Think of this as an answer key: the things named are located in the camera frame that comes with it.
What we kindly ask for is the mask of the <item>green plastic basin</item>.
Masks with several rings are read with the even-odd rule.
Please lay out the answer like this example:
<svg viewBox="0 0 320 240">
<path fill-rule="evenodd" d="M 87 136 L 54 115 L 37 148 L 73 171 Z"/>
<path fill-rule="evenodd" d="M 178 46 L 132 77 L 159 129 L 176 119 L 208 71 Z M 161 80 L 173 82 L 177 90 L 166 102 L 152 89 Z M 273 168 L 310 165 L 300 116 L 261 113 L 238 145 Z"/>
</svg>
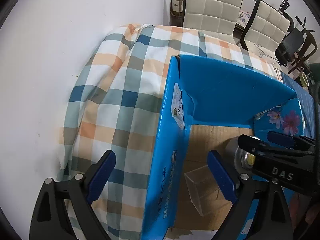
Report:
<svg viewBox="0 0 320 240">
<path fill-rule="evenodd" d="M 307 76 L 306 76 L 306 74 L 304 72 L 301 72 L 299 74 L 299 80 L 300 80 L 300 83 L 301 83 L 302 87 L 308 87 L 309 86 L 308 78 L 307 78 Z"/>
</svg>

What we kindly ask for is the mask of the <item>white quilted chair left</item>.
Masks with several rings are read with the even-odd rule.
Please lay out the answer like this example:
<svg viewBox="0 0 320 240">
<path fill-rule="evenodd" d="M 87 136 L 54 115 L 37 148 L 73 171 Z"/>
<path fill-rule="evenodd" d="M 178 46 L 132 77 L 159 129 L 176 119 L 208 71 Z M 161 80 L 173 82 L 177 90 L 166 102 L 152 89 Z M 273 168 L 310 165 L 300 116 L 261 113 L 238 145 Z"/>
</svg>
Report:
<svg viewBox="0 0 320 240">
<path fill-rule="evenodd" d="M 233 32 L 243 0 L 184 0 L 183 27 L 235 44 Z"/>
</svg>

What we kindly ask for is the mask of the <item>black folding chair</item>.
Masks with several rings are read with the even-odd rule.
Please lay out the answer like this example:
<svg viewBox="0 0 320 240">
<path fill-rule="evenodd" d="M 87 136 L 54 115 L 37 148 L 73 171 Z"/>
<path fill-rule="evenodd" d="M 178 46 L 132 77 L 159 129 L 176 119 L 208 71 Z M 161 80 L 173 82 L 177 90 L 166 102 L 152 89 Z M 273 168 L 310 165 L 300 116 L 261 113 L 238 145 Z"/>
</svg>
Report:
<svg viewBox="0 0 320 240">
<path fill-rule="evenodd" d="M 297 28 L 294 28 L 289 35 L 284 37 L 275 51 L 275 56 L 280 66 L 286 66 L 288 62 L 293 60 L 295 52 L 304 43 L 304 34 L 304 30 L 299 31 Z"/>
</svg>

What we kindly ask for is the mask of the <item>silver round tin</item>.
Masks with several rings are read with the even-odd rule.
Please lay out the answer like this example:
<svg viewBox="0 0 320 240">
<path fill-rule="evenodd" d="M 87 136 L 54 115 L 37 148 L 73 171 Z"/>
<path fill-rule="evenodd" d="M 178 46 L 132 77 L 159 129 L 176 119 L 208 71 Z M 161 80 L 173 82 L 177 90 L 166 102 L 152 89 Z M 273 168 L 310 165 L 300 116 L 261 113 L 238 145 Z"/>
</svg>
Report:
<svg viewBox="0 0 320 240">
<path fill-rule="evenodd" d="M 239 174 L 253 176 L 251 171 L 255 156 L 241 149 L 238 145 L 238 136 L 232 138 L 225 147 L 225 160 L 232 165 Z"/>
</svg>

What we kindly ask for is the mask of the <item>white quilted chair right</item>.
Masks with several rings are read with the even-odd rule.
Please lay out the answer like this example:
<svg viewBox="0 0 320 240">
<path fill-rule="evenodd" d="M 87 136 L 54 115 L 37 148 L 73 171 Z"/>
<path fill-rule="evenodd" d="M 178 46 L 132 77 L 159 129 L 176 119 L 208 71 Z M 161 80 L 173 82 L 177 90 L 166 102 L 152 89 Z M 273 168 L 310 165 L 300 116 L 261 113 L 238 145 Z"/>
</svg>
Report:
<svg viewBox="0 0 320 240">
<path fill-rule="evenodd" d="M 275 51 L 284 39 L 290 21 L 263 0 L 256 0 L 253 11 L 240 37 L 243 49 L 259 55 L 255 44 L 261 45 L 267 53 Z"/>
</svg>

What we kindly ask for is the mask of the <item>blue cardboard box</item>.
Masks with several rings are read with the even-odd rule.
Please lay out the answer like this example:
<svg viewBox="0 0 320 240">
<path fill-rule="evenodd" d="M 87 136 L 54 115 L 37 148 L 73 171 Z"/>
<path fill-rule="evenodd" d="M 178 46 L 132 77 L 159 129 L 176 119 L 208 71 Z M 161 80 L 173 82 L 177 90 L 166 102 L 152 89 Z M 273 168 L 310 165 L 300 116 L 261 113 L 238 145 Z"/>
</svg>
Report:
<svg viewBox="0 0 320 240">
<path fill-rule="evenodd" d="M 142 239 L 163 239 L 173 226 L 193 125 L 253 128 L 261 112 L 284 106 L 298 116 L 297 93 L 236 64 L 201 56 L 170 59 L 147 187 Z"/>
</svg>

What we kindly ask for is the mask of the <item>blue striped cloth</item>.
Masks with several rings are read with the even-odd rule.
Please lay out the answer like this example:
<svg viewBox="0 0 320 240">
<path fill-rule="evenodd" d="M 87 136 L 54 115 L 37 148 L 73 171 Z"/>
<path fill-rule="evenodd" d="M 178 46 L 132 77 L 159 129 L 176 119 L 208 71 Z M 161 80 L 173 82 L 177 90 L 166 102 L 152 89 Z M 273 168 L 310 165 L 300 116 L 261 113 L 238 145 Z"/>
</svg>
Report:
<svg viewBox="0 0 320 240">
<path fill-rule="evenodd" d="M 303 87 L 296 83 L 296 81 L 294 81 L 291 77 L 289 77 L 283 72 L 280 73 L 283 80 L 283 84 L 295 90 L 299 97 L 302 114 L 304 117 L 304 135 L 312 139 L 315 139 L 316 134 L 313 97 L 307 91 L 305 91 Z"/>
</svg>

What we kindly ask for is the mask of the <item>clear acrylic box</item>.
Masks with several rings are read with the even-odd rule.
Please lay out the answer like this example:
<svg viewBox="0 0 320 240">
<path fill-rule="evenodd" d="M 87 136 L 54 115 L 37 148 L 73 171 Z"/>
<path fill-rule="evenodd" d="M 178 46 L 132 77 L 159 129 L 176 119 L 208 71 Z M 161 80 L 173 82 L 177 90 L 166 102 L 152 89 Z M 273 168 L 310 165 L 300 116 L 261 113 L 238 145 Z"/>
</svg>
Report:
<svg viewBox="0 0 320 240">
<path fill-rule="evenodd" d="M 200 216 L 204 217 L 228 203 L 208 166 L 184 174 L 190 200 Z"/>
</svg>

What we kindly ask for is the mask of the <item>plaid checkered cloth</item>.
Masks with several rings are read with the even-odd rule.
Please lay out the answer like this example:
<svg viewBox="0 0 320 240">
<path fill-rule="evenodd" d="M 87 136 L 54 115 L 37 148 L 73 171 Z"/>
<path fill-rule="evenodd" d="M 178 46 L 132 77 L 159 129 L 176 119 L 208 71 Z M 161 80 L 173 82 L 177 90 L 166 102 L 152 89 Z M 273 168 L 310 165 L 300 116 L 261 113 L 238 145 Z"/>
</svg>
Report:
<svg viewBox="0 0 320 240">
<path fill-rule="evenodd" d="M 195 30 L 128 24 L 110 31 L 82 69 L 60 131 L 58 180 L 85 172 L 106 150 L 116 166 L 93 209 L 111 239 L 140 239 L 170 58 L 197 55 L 277 77 L 253 53 Z"/>
</svg>

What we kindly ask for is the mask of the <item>dark wooden chair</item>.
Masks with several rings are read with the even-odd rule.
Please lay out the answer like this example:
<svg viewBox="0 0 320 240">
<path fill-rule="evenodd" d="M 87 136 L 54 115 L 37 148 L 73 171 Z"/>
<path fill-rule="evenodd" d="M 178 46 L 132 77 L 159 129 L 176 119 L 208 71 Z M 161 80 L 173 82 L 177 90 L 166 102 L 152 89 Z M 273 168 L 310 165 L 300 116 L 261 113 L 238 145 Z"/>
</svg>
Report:
<svg viewBox="0 0 320 240">
<path fill-rule="evenodd" d="M 302 26 L 303 30 L 302 30 L 302 36 L 306 35 L 304 42 L 300 48 L 300 50 L 298 50 L 297 52 L 295 52 L 294 54 L 294 61 L 293 63 L 295 64 L 289 71 L 288 74 L 291 74 L 294 70 L 299 70 L 300 72 L 303 71 L 303 68 L 305 68 L 305 62 L 306 60 L 308 60 L 318 49 L 316 40 L 313 36 L 312 33 L 314 33 L 314 30 L 307 30 L 305 28 L 305 24 L 306 24 L 306 17 L 304 17 L 304 21 L 302 22 L 298 16 L 295 17 L 296 20 L 298 21 L 298 23 Z M 307 50 L 309 49 L 309 47 L 313 45 L 314 48 L 313 50 L 308 53 L 308 55 L 306 55 Z"/>
</svg>

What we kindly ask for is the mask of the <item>white quilted chair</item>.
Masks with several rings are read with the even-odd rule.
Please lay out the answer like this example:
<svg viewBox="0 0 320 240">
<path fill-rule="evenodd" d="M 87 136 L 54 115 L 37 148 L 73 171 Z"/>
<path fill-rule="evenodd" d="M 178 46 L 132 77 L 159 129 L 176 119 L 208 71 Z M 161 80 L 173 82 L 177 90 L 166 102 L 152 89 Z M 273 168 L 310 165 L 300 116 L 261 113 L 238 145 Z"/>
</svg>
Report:
<svg viewBox="0 0 320 240">
<path fill-rule="evenodd" d="M 184 0 L 183 27 L 235 44 L 233 32 L 243 0 Z"/>
<path fill-rule="evenodd" d="M 263 0 L 256 0 L 253 11 L 240 37 L 243 49 L 259 55 L 255 44 L 261 45 L 267 53 L 275 51 L 284 39 L 290 21 Z"/>
</svg>

